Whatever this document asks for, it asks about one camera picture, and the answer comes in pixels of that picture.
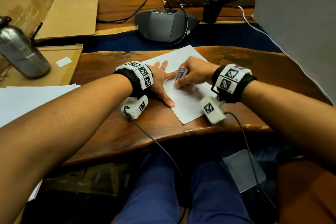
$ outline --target hand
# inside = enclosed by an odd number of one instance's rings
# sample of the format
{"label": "hand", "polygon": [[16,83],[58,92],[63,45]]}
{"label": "hand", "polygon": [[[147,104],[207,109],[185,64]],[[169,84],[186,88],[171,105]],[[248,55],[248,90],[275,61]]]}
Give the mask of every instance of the hand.
{"label": "hand", "polygon": [[174,78],[173,73],[165,73],[165,69],[168,65],[168,60],[165,60],[160,67],[160,62],[156,62],[154,66],[149,66],[153,73],[153,81],[154,84],[150,87],[150,89],[157,95],[159,99],[162,99],[163,102],[170,106],[174,107],[175,102],[170,99],[170,97],[166,94],[163,88],[163,81],[167,79]]}
{"label": "hand", "polygon": [[170,78],[176,78],[181,67],[189,70],[189,73],[175,82],[175,87],[192,86],[208,82],[212,84],[212,75],[219,67],[218,65],[206,62],[196,57],[189,57],[180,67],[173,73],[168,73]]}

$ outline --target person's right arm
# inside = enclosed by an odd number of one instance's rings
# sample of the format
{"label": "person's right arm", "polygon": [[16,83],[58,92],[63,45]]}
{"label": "person's right arm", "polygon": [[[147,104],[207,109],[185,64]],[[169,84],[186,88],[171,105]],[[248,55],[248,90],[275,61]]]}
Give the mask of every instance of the person's right arm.
{"label": "person's right arm", "polygon": [[[212,83],[212,75],[219,67],[195,57],[190,57],[182,66],[189,69],[189,74],[176,81],[178,88]],[[245,87],[241,102],[273,130],[336,174],[336,109],[333,106],[259,81]]]}

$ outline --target wooden table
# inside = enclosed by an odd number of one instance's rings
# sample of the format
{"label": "wooden table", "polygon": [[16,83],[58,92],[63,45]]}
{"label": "wooden table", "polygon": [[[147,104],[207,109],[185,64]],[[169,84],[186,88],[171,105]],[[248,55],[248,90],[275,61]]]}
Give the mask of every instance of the wooden table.
{"label": "wooden table", "polygon": [[[99,0],[98,18],[120,19],[136,10],[144,0]],[[149,0],[144,10],[160,7],[160,0]],[[188,13],[201,18],[202,8],[189,8]],[[245,9],[251,16],[253,9]],[[223,8],[219,20],[242,21],[241,11]],[[120,25],[97,25],[97,30],[127,29],[134,26],[132,20]],[[284,54],[255,51],[244,48],[212,46],[195,48],[209,62],[219,65],[235,63],[247,67],[262,82],[281,86],[289,90],[329,103],[318,88],[302,73],[300,68]],[[100,52],[83,54],[73,75],[72,83],[84,85],[95,79],[112,74],[115,68],[131,60],[147,60],[169,51],[155,52]],[[271,129],[252,111],[241,103],[225,104],[224,109],[237,115],[246,131],[266,132]],[[150,100],[148,107],[137,122],[158,141],[190,135],[205,135],[217,132],[236,132],[239,126],[228,116],[221,125],[212,125],[202,116],[182,125],[171,108],[158,100]],[[125,118],[118,107],[102,124],[94,136],[64,165],[73,165],[93,159],[110,157],[145,147],[152,141],[132,122]]]}

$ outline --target trousers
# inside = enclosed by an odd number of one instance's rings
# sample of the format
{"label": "trousers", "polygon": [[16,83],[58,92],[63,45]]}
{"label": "trousers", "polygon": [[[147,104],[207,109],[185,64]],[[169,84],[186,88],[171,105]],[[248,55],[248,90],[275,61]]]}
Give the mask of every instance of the trousers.
{"label": "trousers", "polygon": [[[174,224],[181,217],[174,166],[160,152],[149,159],[115,224]],[[187,223],[251,224],[243,199],[223,161],[195,167],[191,175],[192,208]]]}

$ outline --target silver bottle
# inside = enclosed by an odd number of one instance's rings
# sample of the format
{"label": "silver bottle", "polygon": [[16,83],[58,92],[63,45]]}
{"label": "silver bottle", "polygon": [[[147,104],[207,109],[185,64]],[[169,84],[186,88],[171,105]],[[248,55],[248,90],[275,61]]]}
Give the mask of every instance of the silver bottle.
{"label": "silver bottle", "polygon": [[11,21],[8,16],[0,16],[0,54],[28,79],[46,75],[49,62],[21,29],[9,25]]}

